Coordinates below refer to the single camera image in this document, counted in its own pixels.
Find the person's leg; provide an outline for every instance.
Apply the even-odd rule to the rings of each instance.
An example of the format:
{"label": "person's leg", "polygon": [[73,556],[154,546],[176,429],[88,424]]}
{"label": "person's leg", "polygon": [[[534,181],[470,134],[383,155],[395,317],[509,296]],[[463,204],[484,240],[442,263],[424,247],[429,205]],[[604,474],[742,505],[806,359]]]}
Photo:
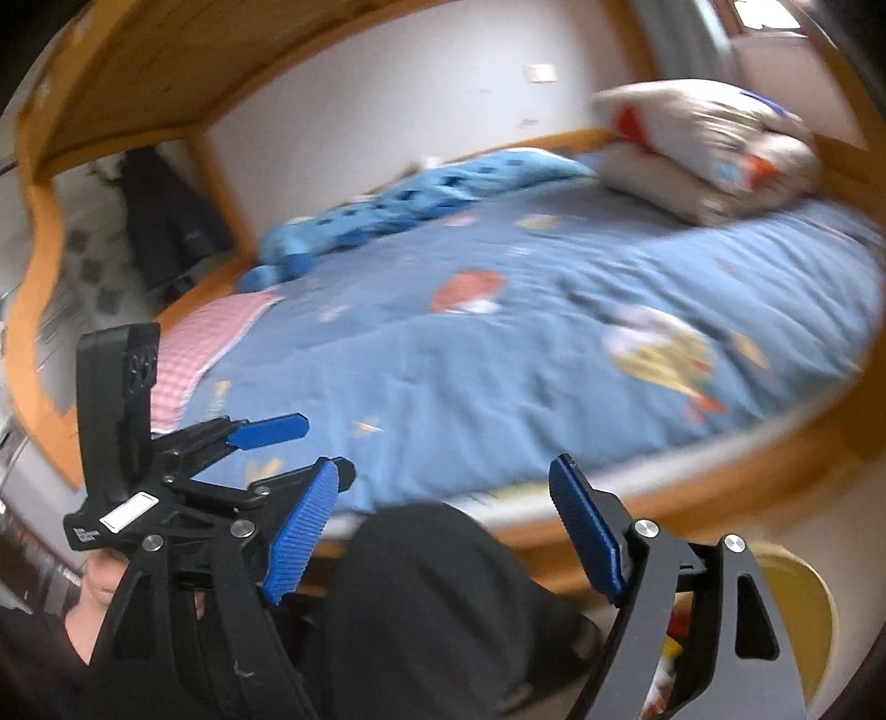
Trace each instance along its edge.
{"label": "person's leg", "polygon": [[494,720],[581,622],[473,520],[412,505],[349,544],[302,672],[328,720]]}

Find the person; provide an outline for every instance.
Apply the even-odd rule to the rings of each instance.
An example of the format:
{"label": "person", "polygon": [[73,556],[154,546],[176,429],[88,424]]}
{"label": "person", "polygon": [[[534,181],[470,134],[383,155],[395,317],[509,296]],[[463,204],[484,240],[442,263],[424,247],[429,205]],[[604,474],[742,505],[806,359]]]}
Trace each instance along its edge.
{"label": "person", "polygon": [[[76,717],[124,560],[91,553],[80,600],[64,619],[0,611],[2,645],[12,649],[19,679],[37,689],[44,717]],[[205,612],[217,612],[215,603]],[[323,720],[494,720],[581,677],[600,645],[587,618],[447,505],[369,517],[310,623],[286,610],[275,622]],[[223,717],[242,717],[219,641],[201,637],[215,700]]]}

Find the curtain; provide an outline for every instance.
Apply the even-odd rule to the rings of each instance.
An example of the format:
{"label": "curtain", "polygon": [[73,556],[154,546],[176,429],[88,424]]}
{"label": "curtain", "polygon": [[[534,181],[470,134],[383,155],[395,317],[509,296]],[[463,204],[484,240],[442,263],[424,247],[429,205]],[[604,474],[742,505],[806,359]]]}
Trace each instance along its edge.
{"label": "curtain", "polygon": [[729,36],[711,0],[631,0],[665,79],[741,85]]}

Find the tiled floor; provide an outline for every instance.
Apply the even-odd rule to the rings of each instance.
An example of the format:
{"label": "tiled floor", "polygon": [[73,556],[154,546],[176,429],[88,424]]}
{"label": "tiled floor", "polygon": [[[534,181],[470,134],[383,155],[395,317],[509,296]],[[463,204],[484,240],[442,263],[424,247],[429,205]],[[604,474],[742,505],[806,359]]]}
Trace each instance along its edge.
{"label": "tiled floor", "polygon": [[[841,692],[886,622],[886,458],[868,468],[837,498],[812,515],[778,531],[737,528],[750,538],[783,545],[812,564],[828,583],[839,613],[831,669],[810,708],[817,718]],[[594,613],[608,622],[611,614]],[[519,720],[563,720],[580,686],[520,716]]]}

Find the metal bolt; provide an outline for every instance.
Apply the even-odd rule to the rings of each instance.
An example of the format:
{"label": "metal bolt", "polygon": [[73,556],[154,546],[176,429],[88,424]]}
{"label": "metal bolt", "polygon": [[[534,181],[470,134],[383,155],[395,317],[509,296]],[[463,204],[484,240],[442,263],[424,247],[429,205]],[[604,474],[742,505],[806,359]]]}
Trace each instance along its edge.
{"label": "metal bolt", "polygon": [[234,537],[249,537],[255,532],[255,523],[249,520],[234,520],[230,526],[230,534]]}
{"label": "metal bolt", "polygon": [[744,549],[747,547],[738,535],[727,535],[723,543],[732,552],[744,552]]}
{"label": "metal bolt", "polygon": [[655,537],[658,535],[658,525],[652,520],[637,520],[633,524],[633,529],[637,531],[637,535],[643,537]]}
{"label": "metal bolt", "polygon": [[163,538],[159,535],[148,535],[142,541],[142,547],[148,552],[156,552],[163,547]]}

